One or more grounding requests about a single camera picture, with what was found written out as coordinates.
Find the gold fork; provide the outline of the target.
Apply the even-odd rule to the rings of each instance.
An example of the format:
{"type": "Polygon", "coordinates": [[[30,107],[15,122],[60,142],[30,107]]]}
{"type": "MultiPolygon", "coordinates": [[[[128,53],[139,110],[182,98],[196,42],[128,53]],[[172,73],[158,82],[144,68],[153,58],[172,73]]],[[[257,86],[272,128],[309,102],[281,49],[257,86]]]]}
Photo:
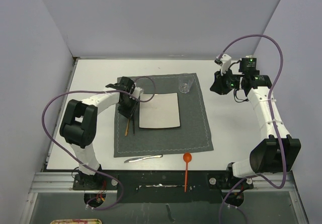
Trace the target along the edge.
{"type": "Polygon", "coordinates": [[[127,125],[126,125],[126,129],[125,129],[125,136],[128,135],[128,131],[129,131],[129,124],[130,124],[130,118],[128,118],[127,120],[127,125]]]}

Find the white square plate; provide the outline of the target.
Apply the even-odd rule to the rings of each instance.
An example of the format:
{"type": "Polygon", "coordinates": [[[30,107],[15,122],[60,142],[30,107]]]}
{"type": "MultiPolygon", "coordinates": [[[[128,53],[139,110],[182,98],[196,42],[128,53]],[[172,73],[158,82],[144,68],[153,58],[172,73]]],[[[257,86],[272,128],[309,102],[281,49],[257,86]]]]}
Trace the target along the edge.
{"type": "Polygon", "coordinates": [[[177,93],[155,94],[148,102],[140,102],[139,128],[167,129],[181,126],[177,93]]]}

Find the clear plastic cup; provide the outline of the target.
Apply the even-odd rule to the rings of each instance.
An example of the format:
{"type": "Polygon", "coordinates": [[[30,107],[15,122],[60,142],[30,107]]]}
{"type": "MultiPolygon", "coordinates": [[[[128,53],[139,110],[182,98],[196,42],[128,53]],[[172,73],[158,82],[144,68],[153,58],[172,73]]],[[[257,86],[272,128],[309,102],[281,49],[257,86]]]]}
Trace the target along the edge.
{"type": "Polygon", "coordinates": [[[178,78],[178,88],[181,93],[189,93],[194,82],[194,77],[192,74],[184,73],[179,75],[178,78]]]}

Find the dark grey cloth placemat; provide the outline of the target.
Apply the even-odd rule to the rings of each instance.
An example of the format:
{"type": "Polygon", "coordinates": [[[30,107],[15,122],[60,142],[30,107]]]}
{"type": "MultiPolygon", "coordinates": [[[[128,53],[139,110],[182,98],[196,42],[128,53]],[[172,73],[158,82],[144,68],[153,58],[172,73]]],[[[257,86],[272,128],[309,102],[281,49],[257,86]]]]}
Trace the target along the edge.
{"type": "Polygon", "coordinates": [[[139,128],[139,110],[136,110],[135,135],[130,123],[128,135],[125,136],[127,119],[116,112],[114,157],[198,153],[214,149],[198,76],[192,73],[193,85],[189,93],[184,94],[178,88],[179,75],[155,75],[146,79],[135,77],[135,80],[136,85],[148,95],[177,93],[181,126],[167,129],[139,128]]]}

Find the silver table knife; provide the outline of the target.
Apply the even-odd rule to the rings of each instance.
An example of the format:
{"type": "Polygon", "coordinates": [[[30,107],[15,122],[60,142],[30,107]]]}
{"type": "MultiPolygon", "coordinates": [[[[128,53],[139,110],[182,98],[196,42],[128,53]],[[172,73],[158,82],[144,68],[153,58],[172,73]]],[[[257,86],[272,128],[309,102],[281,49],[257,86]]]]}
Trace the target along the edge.
{"type": "Polygon", "coordinates": [[[124,161],[124,163],[134,163],[134,162],[138,162],[138,161],[143,161],[143,160],[147,160],[147,159],[159,159],[162,158],[163,155],[150,155],[150,156],[143,156],[143,157],[136,157],[136,158],[130,158],[124,161]]]}

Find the orange plastic spoon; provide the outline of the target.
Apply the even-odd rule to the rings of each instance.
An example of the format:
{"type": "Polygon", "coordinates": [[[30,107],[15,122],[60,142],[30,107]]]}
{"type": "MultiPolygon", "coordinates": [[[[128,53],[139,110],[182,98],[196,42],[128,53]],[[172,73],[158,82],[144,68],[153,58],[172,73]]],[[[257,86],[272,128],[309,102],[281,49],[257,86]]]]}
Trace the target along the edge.
{"type": "Polygon", "coordinates": [[[190,153],[184,153],[183,155],[183,160],[186,163],[186,168],[185,168],[185,182],[184,182],[184,192],[187,192],[187,186],[188,186],[188,166],[189,163],[192,160],[192,155],[190,153]]]}

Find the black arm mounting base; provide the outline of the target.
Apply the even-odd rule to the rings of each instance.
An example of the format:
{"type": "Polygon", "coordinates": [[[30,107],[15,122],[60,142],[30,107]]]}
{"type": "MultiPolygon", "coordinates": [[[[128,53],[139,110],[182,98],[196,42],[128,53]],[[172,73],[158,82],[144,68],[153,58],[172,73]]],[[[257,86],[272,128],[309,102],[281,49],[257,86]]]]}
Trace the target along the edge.
{"type": "Polygon", "coordinates": [[[237,200],[252,182],[236,178],[231,171],[106,171],[93,181],[76,174],[73,190],[116,191],[120,203],[220,203],[224,193],[233,188],[237,200]]]}

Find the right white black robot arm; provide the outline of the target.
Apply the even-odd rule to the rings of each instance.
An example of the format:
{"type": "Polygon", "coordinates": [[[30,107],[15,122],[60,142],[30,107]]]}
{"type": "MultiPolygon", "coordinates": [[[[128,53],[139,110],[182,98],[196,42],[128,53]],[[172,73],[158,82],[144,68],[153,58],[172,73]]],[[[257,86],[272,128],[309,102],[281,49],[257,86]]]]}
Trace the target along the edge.
{"type": "Polygon", "coordinates": [[[256,114],[262,141],[251,151],[248,159],[232,164],[232,171],[224,175],[229,188],[236,188],[242,177],[260,173],[282,173],[291,171],[301,149],[300,140],[293,138],[286,129],[276,106],[276,100],[269,90],[270,78],[256,69],[256,58],[241,58],[238,74],[231,70],[231,57],[217,56],[215,63],[220,70],[214,74],[212,92],[226,95],[230,91],[242,90],[256,114]]]}

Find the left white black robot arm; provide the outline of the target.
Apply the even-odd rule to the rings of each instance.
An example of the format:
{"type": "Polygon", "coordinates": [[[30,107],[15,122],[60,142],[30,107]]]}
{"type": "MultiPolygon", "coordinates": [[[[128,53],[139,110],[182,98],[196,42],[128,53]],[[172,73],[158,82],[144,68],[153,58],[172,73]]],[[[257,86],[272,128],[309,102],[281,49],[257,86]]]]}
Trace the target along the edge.
{"type": "Polygon", "coordinates": [[[79,100],[70,100],[65,109],[59,133],[70,144],[80,161],[79,171],[86,175],[85,184],[91,189],[101,186],[103,177],[96,173],[101,167],[97,161],[93,141],[97,132],[98,115],[113,105],[125,118],[131,118],[144,90],[135,82],[122,77],[120,82],[108,84],[101,93],[79,100]]]}

